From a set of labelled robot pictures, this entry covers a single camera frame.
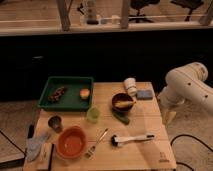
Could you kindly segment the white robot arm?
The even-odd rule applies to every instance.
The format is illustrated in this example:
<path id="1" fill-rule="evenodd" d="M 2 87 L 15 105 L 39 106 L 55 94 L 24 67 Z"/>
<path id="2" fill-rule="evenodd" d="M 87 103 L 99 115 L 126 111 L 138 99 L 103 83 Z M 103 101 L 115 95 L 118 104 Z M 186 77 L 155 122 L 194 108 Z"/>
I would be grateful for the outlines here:
<path id="1" fill-rule="evenodd" d="M 205 84 L 207 78 L 208 70 L 200 62 L 174 68 L 166 74 L 166 86 L 157 96 L 164 125 L 174 119 L 175 108 L 186 100 L 192 101 L 209 114 L 213 114 L 213 88 Z"/>

